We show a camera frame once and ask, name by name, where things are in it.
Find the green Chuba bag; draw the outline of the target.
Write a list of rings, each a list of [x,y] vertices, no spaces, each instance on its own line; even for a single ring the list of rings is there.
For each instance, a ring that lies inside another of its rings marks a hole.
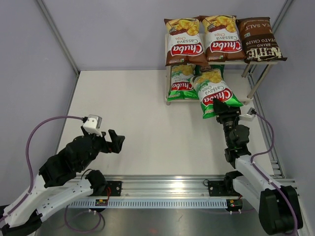
[[[243,106],[225,82],[224,77],[221,76],[219,69],[212,69],[200,75],[195,75],[190,83],[197,92],[204,119],[215,116],[213,108],[215,98],[231,107]]]
[[[195,65],[176,65],[171,67],[171,81],[167,101],[198,100],[198,95],[190,80],[195,76]]]

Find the dark green Real chips bag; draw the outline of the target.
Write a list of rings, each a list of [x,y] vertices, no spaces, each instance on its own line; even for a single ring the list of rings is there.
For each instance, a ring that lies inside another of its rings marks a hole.
[[[223,64],[211,64],[211,65],[207,65],[207,66],[197,65],[195,67],[195,75],[200,75],[203,72],[208,72],[212,69],[219,69],[221,72],[221,76],[223,77],[223,73],[224,73],[224,65]]]

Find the brown Chuba bag back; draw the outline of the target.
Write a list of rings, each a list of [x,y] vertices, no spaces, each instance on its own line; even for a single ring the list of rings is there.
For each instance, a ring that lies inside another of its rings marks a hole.
[[[237,32],[236,16],[201,16],[208,62],[244,60],[246,55]]]

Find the brown chuba bag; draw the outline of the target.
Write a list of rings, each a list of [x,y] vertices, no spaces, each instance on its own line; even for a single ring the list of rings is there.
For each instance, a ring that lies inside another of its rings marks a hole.
[[[201,16],[208,62],[244,60],[246,55],[237,32],[236,16]]]
[[[166,66],[208,64],[199,33],[200,18],[164,19],[167,29]]]

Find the brown Chuba bag front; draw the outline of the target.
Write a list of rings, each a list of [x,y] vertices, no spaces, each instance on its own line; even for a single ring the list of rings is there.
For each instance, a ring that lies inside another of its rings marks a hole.
[[[166,66],[208,64],[199,33],[200,18],[164,19],[167,29]]]

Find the brown Kettle chips bag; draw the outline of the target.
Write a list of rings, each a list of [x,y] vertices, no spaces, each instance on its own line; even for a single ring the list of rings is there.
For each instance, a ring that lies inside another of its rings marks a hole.
[[[269,17],[236,20],[245,62],[286,61],[274,37]]]

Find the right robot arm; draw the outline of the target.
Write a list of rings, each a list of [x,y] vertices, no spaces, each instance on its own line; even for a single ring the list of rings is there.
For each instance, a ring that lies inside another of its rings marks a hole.
[[[250,129],[239,124],[240,108],[218,99],[214,99],[213,105],[216,120],[223,126],[227,145],[224,155],[234,168],[224,177],[224,191],[245,197],[258,213],[260,224],[268,235],[297,235],[303,228],[297,191],[291,185],[284,186],[276,181],[255,162],[258,155],[251,154],[247,147]]]

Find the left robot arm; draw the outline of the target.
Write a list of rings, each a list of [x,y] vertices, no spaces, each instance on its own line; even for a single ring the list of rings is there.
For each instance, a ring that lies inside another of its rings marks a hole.
[[[108,131],[111,141],[84,132],[74,138],[58,154],[50,157],[39,169],[34,186],[26,193],[26,201],[1,206],[0,215],[5,224],[1,228],[4,236],[28,236],[38,230],[50,216],[73,201],[85,196],[100,196],[107,190],[107,181],[99,170],[91,170],[78,183],[53,195],[65,183],[74,179],[96,159],[99,153],[120,153],[125,136]]]

